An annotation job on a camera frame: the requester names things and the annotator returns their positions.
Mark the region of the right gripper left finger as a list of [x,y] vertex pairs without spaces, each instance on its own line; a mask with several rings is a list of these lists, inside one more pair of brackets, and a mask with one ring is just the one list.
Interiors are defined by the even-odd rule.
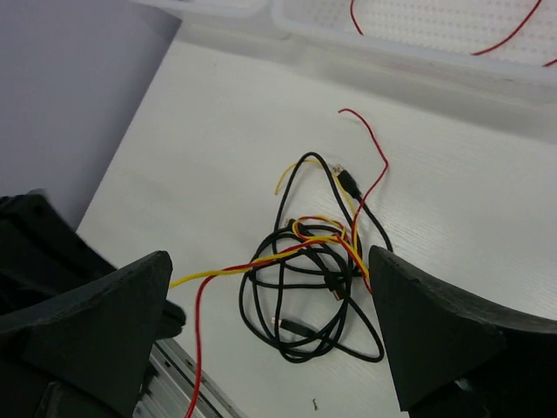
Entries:
[[3,417],[130,417],[172,272],[156,251],[1,317]]

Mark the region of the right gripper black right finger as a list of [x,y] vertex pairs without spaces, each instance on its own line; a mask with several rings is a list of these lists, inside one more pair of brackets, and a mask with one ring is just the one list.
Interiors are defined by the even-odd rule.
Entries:
[[481,298],[394,253],[368,255],[399,407],[411,417],[554,417],[556,322]]

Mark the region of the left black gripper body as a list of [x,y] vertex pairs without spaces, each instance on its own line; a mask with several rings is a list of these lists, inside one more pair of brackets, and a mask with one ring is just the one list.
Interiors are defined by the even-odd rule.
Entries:
[[39,192],[1,198],[1,314],[117,269],[82,241]]

